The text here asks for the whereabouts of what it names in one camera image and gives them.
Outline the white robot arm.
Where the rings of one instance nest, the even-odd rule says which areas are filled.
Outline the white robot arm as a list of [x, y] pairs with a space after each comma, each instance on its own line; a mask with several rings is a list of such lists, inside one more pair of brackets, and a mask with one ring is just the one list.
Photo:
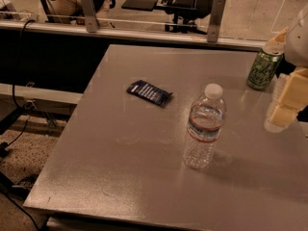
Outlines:
[[308, 4], [293, 19], [285, 37], [284, 57], [295, 70], [277, 79], [264, 127], [272, 133], [288, 128], [308, 106]]

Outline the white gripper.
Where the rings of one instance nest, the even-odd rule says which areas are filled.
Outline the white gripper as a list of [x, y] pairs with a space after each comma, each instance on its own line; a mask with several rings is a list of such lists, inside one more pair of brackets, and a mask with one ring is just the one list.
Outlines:
[[299, 112], [308, 106], [308, 68], [297, 67], [282, 59], [275, 70], [278, 77], [264, 127], [268, 132], [287, 129]]

